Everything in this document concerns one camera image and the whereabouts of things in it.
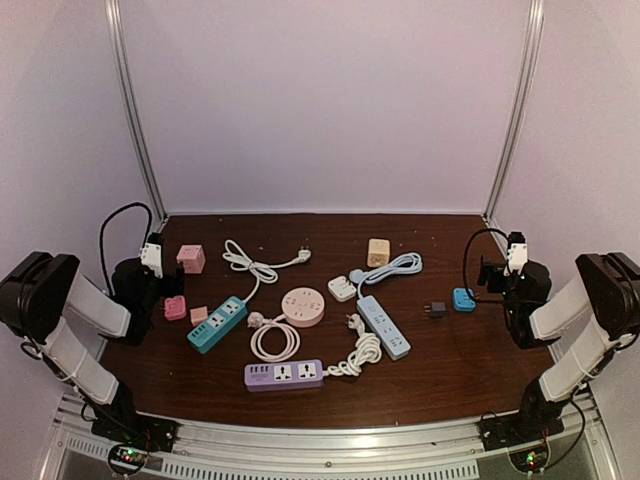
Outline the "pink plug adapter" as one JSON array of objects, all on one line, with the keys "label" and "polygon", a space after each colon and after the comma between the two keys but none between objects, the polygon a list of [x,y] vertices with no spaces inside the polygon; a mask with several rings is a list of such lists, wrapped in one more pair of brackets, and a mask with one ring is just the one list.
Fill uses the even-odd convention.
[{"label": "pink plug adapter", "polygon": [[164,300],[164,317],[167,321],[182,320],[186,315],[186,300],[183,295],[177,295]]}]

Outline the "pink cube socket adapter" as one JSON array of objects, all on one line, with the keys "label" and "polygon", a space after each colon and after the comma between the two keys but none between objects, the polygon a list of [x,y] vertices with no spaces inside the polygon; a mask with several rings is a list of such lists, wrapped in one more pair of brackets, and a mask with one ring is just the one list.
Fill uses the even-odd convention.
[{"label": "pink cube socket adapter", "polygon": [[182,245],[176,255],[176,263],[182,266],[186,274],[202,274],[206,264],[204,247],[199,244]]}]

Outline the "small pink charger plug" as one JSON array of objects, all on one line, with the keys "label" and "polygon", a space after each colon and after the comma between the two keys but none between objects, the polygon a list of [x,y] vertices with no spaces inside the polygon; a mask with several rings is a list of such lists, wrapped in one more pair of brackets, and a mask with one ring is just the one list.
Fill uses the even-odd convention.
[{"label": "small pink charger plug", "polygon": [[209,309],[206,306],[196,307],[190,310],[190,321],[193,327],[204,323],[209,317]]}]

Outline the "blue charger plug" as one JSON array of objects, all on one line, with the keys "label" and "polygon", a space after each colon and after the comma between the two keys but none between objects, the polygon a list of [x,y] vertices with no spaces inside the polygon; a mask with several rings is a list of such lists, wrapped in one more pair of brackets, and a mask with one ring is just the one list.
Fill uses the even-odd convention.
[{"label": "blue charger plug", "polygon": [[476,302],[465,288],[458,287],[452,290],[452,304],[457,312],[473,312],[476,309]]}]

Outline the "black charger plug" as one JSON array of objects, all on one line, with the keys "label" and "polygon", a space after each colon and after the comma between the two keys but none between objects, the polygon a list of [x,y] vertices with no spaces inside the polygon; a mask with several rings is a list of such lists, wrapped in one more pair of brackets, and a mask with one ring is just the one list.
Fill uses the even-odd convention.
[{"label": "black charger plug", "polygon": [[430,319],[443,318],[447,314],[447,306],[445,302],[434,301],[424,307],[425,315]]}]

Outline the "teal power strip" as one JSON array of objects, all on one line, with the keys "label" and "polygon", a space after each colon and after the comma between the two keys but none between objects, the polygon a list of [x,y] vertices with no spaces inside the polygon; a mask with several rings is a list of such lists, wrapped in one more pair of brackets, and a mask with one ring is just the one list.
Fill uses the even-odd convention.
[{"label": "teal power strip", "polygon": [[202,324],[191,330],[187,335],[189,344],[198,353],[204,355],[247,316],[246,303],[236,296],[231,296],[214,310]]}]

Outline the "beige cube socket adapter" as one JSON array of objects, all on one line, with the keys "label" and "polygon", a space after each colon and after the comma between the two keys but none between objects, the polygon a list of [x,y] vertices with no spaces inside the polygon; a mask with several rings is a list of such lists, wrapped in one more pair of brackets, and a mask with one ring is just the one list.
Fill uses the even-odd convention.
[{"label": "beige cube socket adapter", "polygon": [[378,268],[390,261],[391,243],[388,239],[371,238],[368,241],[367,266]]}]

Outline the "grey power strip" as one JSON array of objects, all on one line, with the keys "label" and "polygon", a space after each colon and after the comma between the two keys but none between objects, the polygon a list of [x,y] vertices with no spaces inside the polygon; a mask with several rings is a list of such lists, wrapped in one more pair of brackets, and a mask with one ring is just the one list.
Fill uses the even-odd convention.
[{"label": "grey power strip", "polygon": [[393,361],[405,357],[410,352],[410,343],[372,295],[359,298],[356,308]]}]

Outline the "pink round socket base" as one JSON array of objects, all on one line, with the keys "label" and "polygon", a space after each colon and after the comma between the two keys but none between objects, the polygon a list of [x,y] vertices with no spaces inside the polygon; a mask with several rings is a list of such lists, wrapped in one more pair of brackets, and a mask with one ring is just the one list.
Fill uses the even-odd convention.
[{"label": "pink round socket base", "polygon": [[310,328],[317,325],[325,315],[323,295],[309,287],[290,290],[281,301],[284,319],[293,327]]}]

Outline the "white plug adapter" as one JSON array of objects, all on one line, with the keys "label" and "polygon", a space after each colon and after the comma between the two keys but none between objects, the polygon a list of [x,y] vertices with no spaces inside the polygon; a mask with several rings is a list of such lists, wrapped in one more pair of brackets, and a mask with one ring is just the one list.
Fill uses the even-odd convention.
[{"label": "white plug adapter", "polygon": [[347,302],[357,295],[356,286],[344,275],[330,280],[327,288],[332,297],[340,303]]}]

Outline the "purple power strip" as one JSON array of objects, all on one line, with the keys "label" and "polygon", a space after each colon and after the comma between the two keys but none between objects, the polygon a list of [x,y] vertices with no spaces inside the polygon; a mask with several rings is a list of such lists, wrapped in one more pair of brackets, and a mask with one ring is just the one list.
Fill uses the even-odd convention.
[{"label": "purple power strip", "polygon": [[252,393],[319,388],[323,383],[323,365],[318,359],[248,364],[244,368],[244,384]]}]

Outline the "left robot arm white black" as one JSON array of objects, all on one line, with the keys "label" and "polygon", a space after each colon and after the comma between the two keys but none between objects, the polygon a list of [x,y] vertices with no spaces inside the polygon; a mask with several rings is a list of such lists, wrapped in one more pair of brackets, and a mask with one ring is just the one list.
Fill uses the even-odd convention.
[{"label": "left robot arm white black", "polygon": [[139,346],[153,328],[158,302],[184,293],[185,270],[178,265],[166,275],[132,258],[117,265],[114,283],[109,296],[80,272],[76,256],[35,251],[1,280],[1,322],[63,382],[107,412],[103,422],[111,434],[133,444],[143,436],[144,424],[131,389],[88,352],[67,317],[85,321],[108,340]]}]

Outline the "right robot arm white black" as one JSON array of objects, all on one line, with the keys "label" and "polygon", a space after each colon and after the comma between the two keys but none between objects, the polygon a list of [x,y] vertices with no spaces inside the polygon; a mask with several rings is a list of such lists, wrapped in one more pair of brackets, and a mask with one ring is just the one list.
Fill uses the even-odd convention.
[{"label": "right robot arm white black", "polygon": [[639,265],[622,252],[581,254],[575,264],[578,273],[550,296],[544,265],[526,258],[480,261],[477,284],[501,296],[507,330],[519,348],[551,345],[574,322],[589,317],[562,358],[526,387],[512,423],[522,441],[535,440],[579,385],[639,337]]}]

